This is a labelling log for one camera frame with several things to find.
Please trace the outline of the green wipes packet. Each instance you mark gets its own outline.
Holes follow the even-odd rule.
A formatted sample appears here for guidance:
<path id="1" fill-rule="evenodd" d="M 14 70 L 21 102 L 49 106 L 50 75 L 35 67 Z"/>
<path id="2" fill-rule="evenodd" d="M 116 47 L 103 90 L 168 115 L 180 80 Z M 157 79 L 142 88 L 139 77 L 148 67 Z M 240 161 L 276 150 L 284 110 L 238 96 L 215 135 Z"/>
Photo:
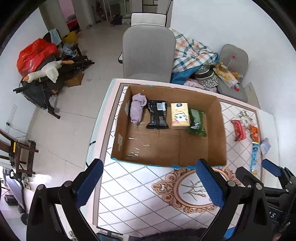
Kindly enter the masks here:
<path id="1" fill-rule="evenodd" d="M 187 132 L 200 137 L 207 137 L 204 127 L 205 111 L 189 108 L 190 126 Z"/>

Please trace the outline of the yellow tissue pack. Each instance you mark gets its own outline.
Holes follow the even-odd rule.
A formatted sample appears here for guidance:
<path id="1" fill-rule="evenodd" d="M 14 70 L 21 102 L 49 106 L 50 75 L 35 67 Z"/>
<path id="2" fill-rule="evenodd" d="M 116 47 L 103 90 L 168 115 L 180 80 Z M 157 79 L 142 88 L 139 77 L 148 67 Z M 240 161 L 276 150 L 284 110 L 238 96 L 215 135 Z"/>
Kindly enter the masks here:
<path id="1" fill-rule="evenodd" d="M 187 103 L 171 103 L 171 127 L 183 129 L 190 126 L 189 108 Z"/>

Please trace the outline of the grey chair with clutter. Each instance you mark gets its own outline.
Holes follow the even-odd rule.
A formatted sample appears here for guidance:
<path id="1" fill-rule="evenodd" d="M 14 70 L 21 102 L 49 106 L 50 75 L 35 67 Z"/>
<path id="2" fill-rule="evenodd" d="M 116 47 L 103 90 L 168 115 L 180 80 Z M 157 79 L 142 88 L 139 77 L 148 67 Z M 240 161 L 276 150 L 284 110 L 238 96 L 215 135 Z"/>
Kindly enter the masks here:
<path id="1" fill-rule="evenodd" d="M 232 44 L 226 44 L 222 47 L 219 60 L 226 67 L 228 67 L 230 72 L 235 72 L 238 74 L 239 78 L 237 80 L 239 90 L 237 91 L 234 88 L 228 88 L 227 85 L 221 79 L 219 79 L 217 86 L 218 92 L 227 97 L 231 97 L 246 103 L 248 101 L 248 97 L 244 88 L 242 87 L 242 80 L 248 67 L 248 54 L 243 49 L 240 49 Z"/>

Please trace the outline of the black snack packet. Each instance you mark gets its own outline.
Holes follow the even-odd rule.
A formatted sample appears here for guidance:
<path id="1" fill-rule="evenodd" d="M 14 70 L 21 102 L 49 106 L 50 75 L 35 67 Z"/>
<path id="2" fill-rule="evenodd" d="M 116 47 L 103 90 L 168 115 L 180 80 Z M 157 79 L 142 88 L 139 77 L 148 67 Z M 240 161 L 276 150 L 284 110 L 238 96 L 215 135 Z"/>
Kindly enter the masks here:
<path id="1" fill-rule="evenodd" d="M 167 119 L 167 102 L 163 100 L 148 100 L 147 109 L 150 114 L 150 122 L 147 129 L 167 129 L 169 128 Z"/>

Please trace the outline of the blue duvet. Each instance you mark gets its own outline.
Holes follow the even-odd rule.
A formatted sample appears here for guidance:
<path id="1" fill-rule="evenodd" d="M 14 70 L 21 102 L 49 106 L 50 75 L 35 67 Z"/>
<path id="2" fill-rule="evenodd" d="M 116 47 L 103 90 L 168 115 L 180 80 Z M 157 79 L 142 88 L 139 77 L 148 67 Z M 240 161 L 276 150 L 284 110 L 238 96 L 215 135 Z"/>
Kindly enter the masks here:
<path id="1" fill-rule="evenodd" d="M 219 55 L 216 52 L 175 57 L 170 83 L 183 85 L 184 82 L 200 68 L 212 63 L 217 63 L 218 60 Z"/>

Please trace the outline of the blue tube packet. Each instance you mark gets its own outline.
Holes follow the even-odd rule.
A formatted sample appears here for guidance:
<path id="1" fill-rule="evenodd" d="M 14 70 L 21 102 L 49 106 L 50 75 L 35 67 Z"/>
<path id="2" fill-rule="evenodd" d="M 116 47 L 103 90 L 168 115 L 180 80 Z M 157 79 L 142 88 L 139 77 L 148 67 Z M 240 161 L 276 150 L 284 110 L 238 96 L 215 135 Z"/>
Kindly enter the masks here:
<path id="1" fill-rule="evenodd" d="M 250 172 L 255 176 L 258 175 L 258 168 L 256 167 L 257 160 L 258 160 L 258 149 L 259 149 L 259 143 L 252 142 L 252 157 L 251 157 Z"/>

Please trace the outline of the small cardboard box on floor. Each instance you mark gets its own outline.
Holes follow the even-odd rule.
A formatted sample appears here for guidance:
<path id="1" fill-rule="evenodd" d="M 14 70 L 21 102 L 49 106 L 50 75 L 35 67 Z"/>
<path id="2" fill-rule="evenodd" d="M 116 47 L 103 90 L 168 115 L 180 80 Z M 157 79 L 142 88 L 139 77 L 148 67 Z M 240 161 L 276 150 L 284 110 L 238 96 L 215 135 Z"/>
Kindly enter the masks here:
<path id="1" fill-rule="evenodd" d="M 64 83 L 67 87 L 79 86 L 82 83 L 84 72 L 79 70 L 74 73 L 74 76 L 66 80 Z"/>

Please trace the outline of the lavender tissue pack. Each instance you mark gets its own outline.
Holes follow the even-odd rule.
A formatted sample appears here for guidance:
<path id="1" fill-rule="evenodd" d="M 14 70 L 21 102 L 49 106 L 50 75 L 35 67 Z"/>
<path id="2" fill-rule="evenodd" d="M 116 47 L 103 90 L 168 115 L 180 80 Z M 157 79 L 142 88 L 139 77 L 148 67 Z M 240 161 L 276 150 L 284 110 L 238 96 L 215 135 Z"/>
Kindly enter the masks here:
<path id="1" fill-rule="evenodd" d="M 260 147 L 260 151 L 261 151 L 261 154 L 262 155 L 266 155 L 268 153 L 268 151 L 270 150 L 271 148 L 271 145 L 269 143 L 269 139 L 268 138 L 265 138 L 261 144 L 259 145 Z"/>

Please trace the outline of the red snack packet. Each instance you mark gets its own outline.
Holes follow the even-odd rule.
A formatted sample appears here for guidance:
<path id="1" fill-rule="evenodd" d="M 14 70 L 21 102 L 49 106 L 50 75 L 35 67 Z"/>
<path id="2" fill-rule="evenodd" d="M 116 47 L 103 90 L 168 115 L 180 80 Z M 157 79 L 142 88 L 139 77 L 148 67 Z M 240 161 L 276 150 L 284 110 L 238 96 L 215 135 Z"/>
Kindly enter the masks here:
<path id="1" fill-rule="evenodd" d="M 246 139 L 245 126 L 241 123 L 241 121 L 240 120 L 231 120 L 231 123 L 233 124 L 233 127 L 234 127 L 235 140 L 238 142 L 238 141 Z"/>

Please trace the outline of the orange snack packet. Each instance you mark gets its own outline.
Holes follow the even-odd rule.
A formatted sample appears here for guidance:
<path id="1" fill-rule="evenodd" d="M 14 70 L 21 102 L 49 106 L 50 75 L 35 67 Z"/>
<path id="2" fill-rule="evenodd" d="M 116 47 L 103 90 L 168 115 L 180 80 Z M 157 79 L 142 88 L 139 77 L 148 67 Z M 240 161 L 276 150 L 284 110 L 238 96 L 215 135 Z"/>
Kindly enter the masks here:
<path id="1" fill-rule="evenodd" d="M 249 125 L 250 136 L 253 142 L 259 143 L 259 132 L 258 128 L 254 125 Z"/>

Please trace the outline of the grey chair near table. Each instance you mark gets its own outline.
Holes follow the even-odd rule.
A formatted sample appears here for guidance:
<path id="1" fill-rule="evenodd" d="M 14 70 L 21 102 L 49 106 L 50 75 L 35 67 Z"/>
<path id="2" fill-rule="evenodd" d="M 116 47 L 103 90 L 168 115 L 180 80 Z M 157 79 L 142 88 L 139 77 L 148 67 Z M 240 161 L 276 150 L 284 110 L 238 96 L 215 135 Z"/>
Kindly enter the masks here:
<path id="1" fill-rule="evenodd" d="M 175 46 L 175 36 L 166 27 L 157 25 L 129 27 L 122 37 L 124 78 L 169 83 Z"/>

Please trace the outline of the purple socks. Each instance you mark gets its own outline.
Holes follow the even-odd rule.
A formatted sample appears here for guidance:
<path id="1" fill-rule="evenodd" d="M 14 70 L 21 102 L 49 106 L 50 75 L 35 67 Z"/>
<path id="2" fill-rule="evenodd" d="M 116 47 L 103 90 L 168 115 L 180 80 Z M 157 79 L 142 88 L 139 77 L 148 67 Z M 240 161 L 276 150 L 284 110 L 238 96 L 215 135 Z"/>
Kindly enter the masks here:
<path id="1" fill-rule="evenodd" d="M 141 93 L 132 96 L 130 105 L 130 119 L 134 126 L 138 126 L 142 119 L 143 109 L 147 104 L 147 99 Z"/>

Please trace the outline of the white chair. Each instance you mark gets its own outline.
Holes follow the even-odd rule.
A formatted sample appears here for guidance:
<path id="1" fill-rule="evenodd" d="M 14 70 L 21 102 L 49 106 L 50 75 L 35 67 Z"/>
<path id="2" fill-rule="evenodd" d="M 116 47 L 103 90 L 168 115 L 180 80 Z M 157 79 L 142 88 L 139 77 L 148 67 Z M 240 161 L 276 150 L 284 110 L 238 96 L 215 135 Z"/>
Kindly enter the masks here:
<path id="1" fill-rule="evenodd" d="M 156 25 L 165 27 L 167 16 L 160 13 L 132 13 L 131 26 L 136 25 Z"/>

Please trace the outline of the striped black hat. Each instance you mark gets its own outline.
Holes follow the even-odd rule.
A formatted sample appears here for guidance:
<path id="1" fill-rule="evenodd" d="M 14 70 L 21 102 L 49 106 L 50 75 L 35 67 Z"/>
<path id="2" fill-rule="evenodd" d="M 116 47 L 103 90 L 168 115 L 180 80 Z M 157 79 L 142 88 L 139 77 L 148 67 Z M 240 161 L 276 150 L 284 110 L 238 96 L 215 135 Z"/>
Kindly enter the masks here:
<path id="1" fill-rule="evenodd" d="M 218 86 L 218 77 L 215 72 L 208 68 L 202 67 L 194 74 L 197 82 L 206 88 L 214 88 Z"/>

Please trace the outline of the black stroller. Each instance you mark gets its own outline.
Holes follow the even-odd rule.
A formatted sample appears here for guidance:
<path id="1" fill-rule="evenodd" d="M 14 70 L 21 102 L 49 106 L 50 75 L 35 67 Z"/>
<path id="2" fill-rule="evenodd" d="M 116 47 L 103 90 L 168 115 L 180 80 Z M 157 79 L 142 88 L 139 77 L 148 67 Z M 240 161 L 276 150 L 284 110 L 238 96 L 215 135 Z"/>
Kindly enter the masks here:
<path id="1" fill-rule="evenodd" d="M 60 116 L 56 114 L 55 108 L 50 103 L 52 96 L 57 96 L 65 85 L 65 81 L 74 76 L 76 71 L 83 71 L 90 65 L 95 64 L 86 55 L 80 51 L 78 43 L 64 44 L 61 35 L 57 29 L 52 29 L 43 38 L 49 43 L 53 43 L 59 50 L 59 56 L 49 56 L 37 68 L 36 71 L 41 70 L 43 66 L 52 61 L 67 61 L 73 60 L 73 64 L 62 65 L 58 70 L 59 76 L 56 83 L 53 83 L 48 77 L 38 78 L 37 80 L 27 83 L 22 80 L 20 86 L 13 90 L 15 93 L 21 93 L 28 101 L 41 109 L 46 109 L 49 114 L 59 119 Z"/>

